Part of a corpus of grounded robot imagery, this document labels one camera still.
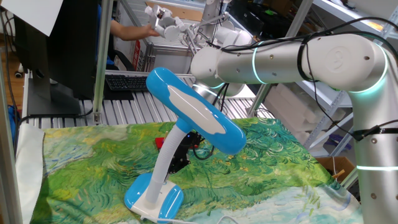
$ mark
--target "person's arm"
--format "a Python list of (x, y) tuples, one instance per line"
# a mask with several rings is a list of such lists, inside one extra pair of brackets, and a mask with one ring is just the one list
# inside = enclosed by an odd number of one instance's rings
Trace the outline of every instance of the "person's arm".
[(125, 41), (139, 40), (150, 36), (159, 36), (159, 34), (152, 29), (150, 24), (143, 27), (126, 27), (116, 21), (111, 21), (111, 34)]

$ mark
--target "monitor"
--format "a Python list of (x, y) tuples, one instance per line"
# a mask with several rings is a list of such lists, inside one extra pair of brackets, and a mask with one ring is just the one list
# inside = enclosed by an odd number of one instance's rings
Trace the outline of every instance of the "monitor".
[(94, 95), (97, 0), (63, 1), (49, 37), (18, 17), (15, 26), (19, 60), (32, 72), (27, 114), (80, 114), (73, 96)]

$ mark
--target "person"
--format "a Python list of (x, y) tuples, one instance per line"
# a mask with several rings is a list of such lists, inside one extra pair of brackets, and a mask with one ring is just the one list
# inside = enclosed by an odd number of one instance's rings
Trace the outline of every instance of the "person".
[[(100, 36), (100, 23), (101, 23), (101, 6), (98, 5), (98, 27), (97, 27), (97, 40), (96, 46), (98, 49), (98, 37)], [(135, 26), (124, 26), (115, 20), (112, 19), (111, 21), (111, 34), (115, 37), (119, 37), (121, 40), (124, 41), (132, 41), (132, 40), (141, 40), (146, 37), (158, 37), (159, 34), (152, 29), (150, 24), (142, 27), (135, 27)], [(108, 56), (106, 60), (106, 69), (117, 69), (114, 65), (114, 62)]]

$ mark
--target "blue desk lamp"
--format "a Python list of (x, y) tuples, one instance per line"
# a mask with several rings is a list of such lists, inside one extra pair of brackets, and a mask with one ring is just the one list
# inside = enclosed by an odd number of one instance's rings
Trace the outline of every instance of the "blue desk lamp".
[(170, 70), (155, 68), (147, 78), (148, 90), (178, 115), (156, 160), (153, 174), (142, 174), (124, 196), (133, 212), (155, 223), (173, 219), (183, 201), (179, 186), (166, 180), (167, 171), (181, 140), (196, 130), (214, 147), (226, 154), (237, 154), (246, 144), (246, 135), (222, 112), (192, 90)]

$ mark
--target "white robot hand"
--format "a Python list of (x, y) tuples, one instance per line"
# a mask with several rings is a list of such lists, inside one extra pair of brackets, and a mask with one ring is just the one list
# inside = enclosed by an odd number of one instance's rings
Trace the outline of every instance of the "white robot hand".
[(145, 13), (149, 15), (149, 23), (152, 28), (168, 41), (178, 38), (186, 27), (178, 17), (172, 17), (172, 11), (155, 5), (154, 8), (146, 7)]

